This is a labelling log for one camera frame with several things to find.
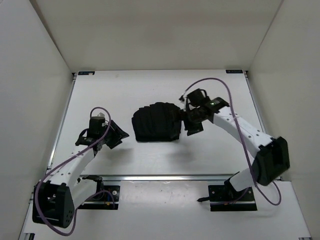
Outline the black pleated skirt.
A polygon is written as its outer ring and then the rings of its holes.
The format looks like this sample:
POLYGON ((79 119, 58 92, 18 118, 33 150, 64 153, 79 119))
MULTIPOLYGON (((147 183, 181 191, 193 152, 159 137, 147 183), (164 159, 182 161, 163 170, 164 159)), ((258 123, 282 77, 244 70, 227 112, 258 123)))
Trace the black pleated skirt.
POLYGON ((140 107, 132 116, 131 123, 137 142, 172 142, 180 138, 181 121, 174 114, 180 108, 173 103, 156 102, 140 107))

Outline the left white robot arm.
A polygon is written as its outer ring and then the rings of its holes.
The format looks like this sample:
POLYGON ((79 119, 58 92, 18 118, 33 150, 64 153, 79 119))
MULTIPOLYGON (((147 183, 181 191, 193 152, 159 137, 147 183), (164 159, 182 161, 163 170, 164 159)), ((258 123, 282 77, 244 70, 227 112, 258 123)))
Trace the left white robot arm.
POLYGON ((99 199, 104 195, 102 177, 86 175, 85 167, 97 153, 108 146, 110 149, 129 137, 113 120, 107 122, 102 116, 89 120, 75 143, 72 160, 60 166, 40 186, 34 189, 32 220, 38 224, 48 221, 60 228, 67 228, 75 215, 75 210, 88 198, 99 199))

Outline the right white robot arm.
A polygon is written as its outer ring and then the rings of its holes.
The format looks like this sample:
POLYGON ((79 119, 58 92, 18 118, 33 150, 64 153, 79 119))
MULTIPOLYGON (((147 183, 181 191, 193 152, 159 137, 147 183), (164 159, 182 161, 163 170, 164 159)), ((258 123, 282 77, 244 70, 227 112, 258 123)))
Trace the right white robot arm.
POLYGON ((290 168, 288 143, 283 137, 274 138, 252 126, 237 113, 232 105, 217 97, 192 97, 185 109, 173 110, 173 122, 183 122, 187 135, 203 131, 206 120, 225 130, 242 144, 245 156, 252 156, 248 167, 224 182, 222 195, 231 204, 240 200, 252 186, 268 186, 290 168))

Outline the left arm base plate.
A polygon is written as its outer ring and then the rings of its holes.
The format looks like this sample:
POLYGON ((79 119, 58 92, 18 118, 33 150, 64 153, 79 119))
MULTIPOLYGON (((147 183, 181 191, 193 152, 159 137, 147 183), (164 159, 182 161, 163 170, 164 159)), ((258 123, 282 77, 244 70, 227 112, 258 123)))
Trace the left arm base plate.
POLYGON ((82 203, 80 210, 117 210, 119 207, 121 183, 119 181, 104 181, 104 190, 98 196, 82 203))

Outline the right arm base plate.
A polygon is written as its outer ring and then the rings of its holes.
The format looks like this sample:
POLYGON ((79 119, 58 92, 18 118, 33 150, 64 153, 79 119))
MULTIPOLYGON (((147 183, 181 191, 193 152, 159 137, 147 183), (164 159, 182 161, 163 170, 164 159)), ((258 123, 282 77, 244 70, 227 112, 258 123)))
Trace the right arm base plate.
POLYGON ((252 187, 240 192, 227 192, 225 185, 208 186, 211 212, 254 212, 257 211, 252 187))

